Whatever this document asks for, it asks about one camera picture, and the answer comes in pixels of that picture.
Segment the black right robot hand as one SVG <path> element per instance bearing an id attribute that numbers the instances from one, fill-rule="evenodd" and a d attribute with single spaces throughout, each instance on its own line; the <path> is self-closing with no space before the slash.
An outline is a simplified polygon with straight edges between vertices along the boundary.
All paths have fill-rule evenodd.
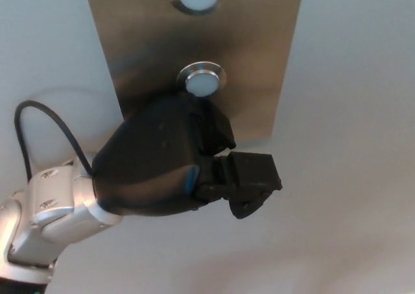
<path id="1" fill-rule="evenodd" d="M 209 99 L 163 95 L 130 116 L 93 160 L 100 207 L 167 216 L 228 202 L 244 219 L 282 189 L 270 154 L 238 152 L 229 118 Z"/>

